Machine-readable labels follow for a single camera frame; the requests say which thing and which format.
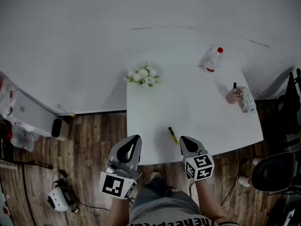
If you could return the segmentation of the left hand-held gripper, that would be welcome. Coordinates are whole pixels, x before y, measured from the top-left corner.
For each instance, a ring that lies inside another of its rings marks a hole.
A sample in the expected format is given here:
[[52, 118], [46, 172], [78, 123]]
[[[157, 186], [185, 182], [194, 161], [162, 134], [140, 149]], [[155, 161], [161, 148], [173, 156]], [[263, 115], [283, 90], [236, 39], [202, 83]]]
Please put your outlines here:
[[142, 172], [138, 171], [141, 148], [139, 135], [126, 137], [112, 147], [100, 176], [101, 193], [122, 200], [129, 198], [142, 176]]

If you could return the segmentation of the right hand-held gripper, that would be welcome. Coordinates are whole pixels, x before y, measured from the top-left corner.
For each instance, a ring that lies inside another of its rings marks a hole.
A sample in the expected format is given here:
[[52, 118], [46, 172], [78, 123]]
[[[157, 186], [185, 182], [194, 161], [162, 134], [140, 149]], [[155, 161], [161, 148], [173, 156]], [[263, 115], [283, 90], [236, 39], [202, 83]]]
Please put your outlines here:
[[214, 161], [203, 144], [188, 136], [181, 136], [179, 143], [183, 156], [184, 171], [188, 178], [199, 181], [211, 177], [214, 170]]

